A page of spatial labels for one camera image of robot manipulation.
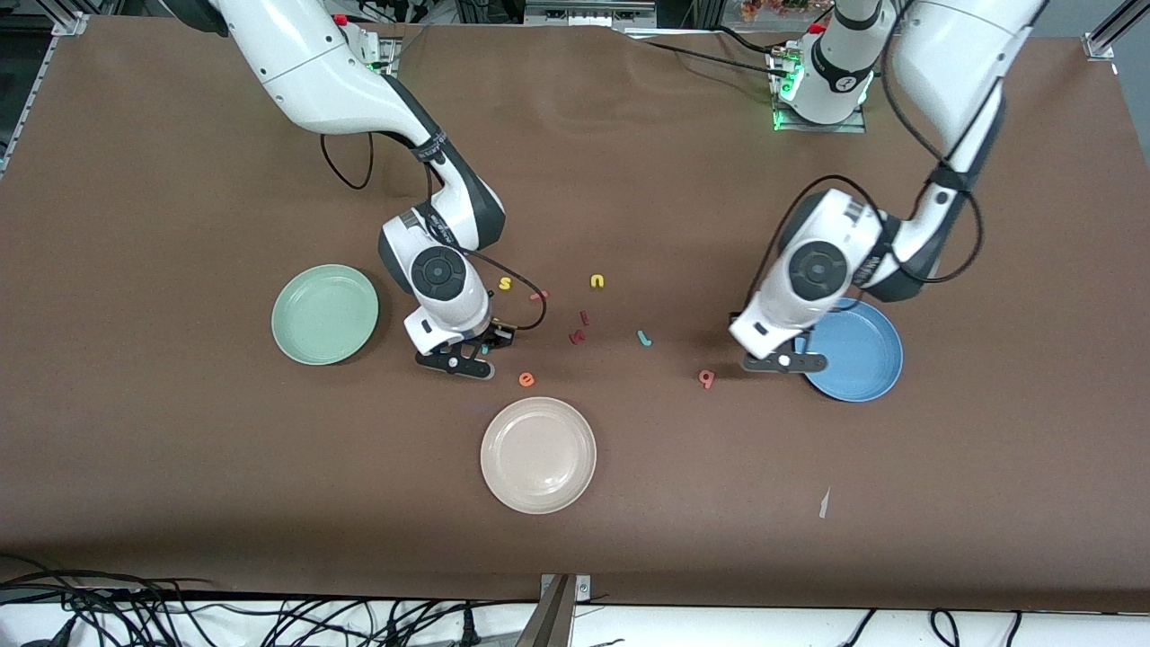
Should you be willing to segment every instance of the beige plate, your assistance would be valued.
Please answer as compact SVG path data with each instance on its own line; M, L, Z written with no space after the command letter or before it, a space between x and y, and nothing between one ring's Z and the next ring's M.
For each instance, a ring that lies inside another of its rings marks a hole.
M578 411L551 398L529 398L496 416L480 465L496 499L528 515L570 506L591 484L595 436Z

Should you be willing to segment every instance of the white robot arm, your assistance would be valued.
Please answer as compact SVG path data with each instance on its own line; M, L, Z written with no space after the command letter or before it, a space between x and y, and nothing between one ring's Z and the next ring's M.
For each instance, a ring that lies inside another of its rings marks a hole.
M499 198L463 161L415 97L396 78L367 67L319 0L164 0L186 24L231 34L276 106L297 125L323 134L381 132L407 146L439 177L430 200L383 225L378 252L419 309L404 323L420 355L492 333L483 282L460 249L481 249L499 239ZM498 326L500 346L508 340ZM451 367L420 362L447 372L490 378L490 365L459 359Z
M891 0L838 0L822 33L806 33L797 78L780 93L803 118L838 123L862 102L898 11Z
M1002 77L1044 6L1043 0L911 2L895 71L948 153L940 155L910 219L875 213L838 190L798 205L779 259L729 329L754 360L767 361L762 370L775 370L769 356L813 326L851 284L894 301L918 294L922 278L933 276L1002 124ZM744 368L756 364L744 361Z

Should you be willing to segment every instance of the blue plate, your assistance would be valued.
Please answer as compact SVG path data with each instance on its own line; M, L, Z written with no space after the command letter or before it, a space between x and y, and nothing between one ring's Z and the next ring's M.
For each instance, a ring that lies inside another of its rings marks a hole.
M838 307L853 302L839 299ZM796 346L802 347L802 341ZM903 342L894 323L866 302L820 318L811 333L811 352L826 356L827 368L806 375L807 382L843 402L882 398L903 372Z

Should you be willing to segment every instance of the green plate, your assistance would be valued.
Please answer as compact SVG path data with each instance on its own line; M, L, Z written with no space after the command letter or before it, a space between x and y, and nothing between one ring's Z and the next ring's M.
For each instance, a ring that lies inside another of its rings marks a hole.
M271 337L300 364L335 364L367 344L378 318L379 298L367 276L344 264L321 264L279 292Z

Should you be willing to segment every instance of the plate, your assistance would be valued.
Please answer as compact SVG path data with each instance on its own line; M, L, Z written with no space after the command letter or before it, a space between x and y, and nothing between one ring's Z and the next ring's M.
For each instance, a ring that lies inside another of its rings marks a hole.
M843 402L869 402L889 392L903 372L903 342L894 323L867 302L839 299L845 311L829 311L811 333L811 352L827 368L807 373L814 388Z
M344 264L321 264L279 292L271 337L300 364L335 364L367 344L378 318L379 298L367 276Z
M512 510L547 515L570 506L595 475L595 436L574 407L529 398L500 411L480 450L483 480Z

